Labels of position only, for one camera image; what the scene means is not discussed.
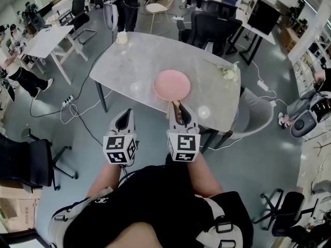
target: buckle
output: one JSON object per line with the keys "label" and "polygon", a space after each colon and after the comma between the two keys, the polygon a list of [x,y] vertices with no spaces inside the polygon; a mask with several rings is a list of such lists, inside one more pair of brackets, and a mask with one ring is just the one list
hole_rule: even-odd
{"label": "buckle", "polygon": [[[225,226],[225,225],[230,225],[230,228],[229,229],[223,229],[223,230],[220,230],[220,226]],[[231,232],[233,230],[233,224],[231,221],[229,221],[227,219],[226,216],[218,216],[216,219],[215,219],[215,226],[216,226],[216,232],[218,234],[223,234],[223,233],[228,233],[228,232]]]}
{"label": "buckle", "polygon": [[222,248],[222,243],[225,242],[225,243],[233,243],[233,246],[229,247],[228,245],[226,246],[227,248],[235,248],[237,243],[234,241],[234,240],[221,240],[219,242],[219,246],[218,248]]}

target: gray tabletop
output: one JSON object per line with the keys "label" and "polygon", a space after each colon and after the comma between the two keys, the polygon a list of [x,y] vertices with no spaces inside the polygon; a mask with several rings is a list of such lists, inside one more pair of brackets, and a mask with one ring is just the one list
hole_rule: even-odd
{"label": "gray tabletop", "polygon": [[[90,73],[93,80],[166,112],[168,102],[154,93],[153,82],[161,71],[178,70],[191,82],[191,91],[182,101],[195,111],[199,124],[222,132],[230,130],[239,102],[240,74],[236,82],[225,80],[216,65],[231,63],[160,36],[128,32],[128,38],[126,44],[115,42],[105,51]],[[199,116],[201,107],[209,109],[209,117]]]}

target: white shoe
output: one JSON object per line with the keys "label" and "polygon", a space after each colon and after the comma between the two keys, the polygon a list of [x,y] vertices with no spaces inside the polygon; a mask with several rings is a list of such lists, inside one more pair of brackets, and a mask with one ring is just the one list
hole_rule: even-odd
{"label": "white shoe", "polygon": [[40,91],[41,91],[41,89],[40,89],[40,88],[38,88],[38,92],[37,92],[36,96],[35,96],[35,97],[33,97],[33,99],[37,99],[37,96],[40,94]]}
{"label": "white shoe", "polygon": [[47,82],[48,82],[48,85],[47,85],[47,87],[46,87],[46,89],[45,90],[43,90],[44,92],[48,89],[48,88],[50,88],[51,87],[51,85],[53,84],[53,81],[54,81],[54,79],[53,78],[50,78]]}

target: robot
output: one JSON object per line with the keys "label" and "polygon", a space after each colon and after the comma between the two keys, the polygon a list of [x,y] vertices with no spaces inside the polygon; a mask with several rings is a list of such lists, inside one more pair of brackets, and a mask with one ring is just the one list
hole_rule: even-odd
{"label": "robot", "polygon": [[[173,161],[195,161],[200,146],[197,116],[190,107],[179,101],[171,102],[169,113],[167,138]],[[132,109],[122,111],[111,121],[109,131],[103,137],[103,153],[109,164],[133,164],[138,149],[135,130]]]}

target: human arm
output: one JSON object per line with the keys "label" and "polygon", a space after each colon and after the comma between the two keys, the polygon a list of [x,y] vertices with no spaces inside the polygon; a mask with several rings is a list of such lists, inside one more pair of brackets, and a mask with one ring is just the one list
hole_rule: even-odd
{"label": "human arm", "polygon": [[11,65],[13,63],[13,61],[16,59],[17,54],[14,53],[11,57],[9,57],[8,59],[5,60],[4,62],[4,68],[7,69],[9,65]]}
{"label": "human arm", "polygon": [[202,154],[197,159],[187,164],[191,184],[195,193],[206,198],[223,193],[221,184],[215,179]]}
{"label": "human arm", "polygon": [[88,190],[87,197],[98,194],[101,190],[111,187],[113,190],[118,188],[119,177],[121,176],[121,167],[118,164],[106,163],[98,177]]}

